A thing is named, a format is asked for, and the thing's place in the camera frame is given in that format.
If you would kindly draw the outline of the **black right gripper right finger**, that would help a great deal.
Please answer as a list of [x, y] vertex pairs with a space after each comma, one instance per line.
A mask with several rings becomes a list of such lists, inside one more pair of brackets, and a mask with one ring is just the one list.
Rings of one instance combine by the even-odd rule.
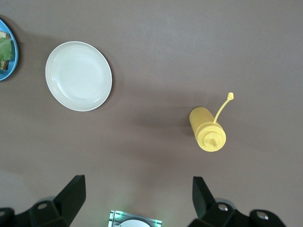
[[252, 210], [246, 216], [228, 203], [216, 202], [202, 177], [193, 177], [192, 201], [197, 218], [189, 227], [286, 227], [268, 210]]

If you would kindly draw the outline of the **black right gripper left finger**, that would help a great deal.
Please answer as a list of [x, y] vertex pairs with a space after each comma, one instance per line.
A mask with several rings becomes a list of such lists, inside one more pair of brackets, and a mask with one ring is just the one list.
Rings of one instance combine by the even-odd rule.
[[69, 227], [86, 200], [84, 175], [76, 175], [52, 200], [43, 200], [16, 214], [12, 208], [0, 209], [2, 227]]

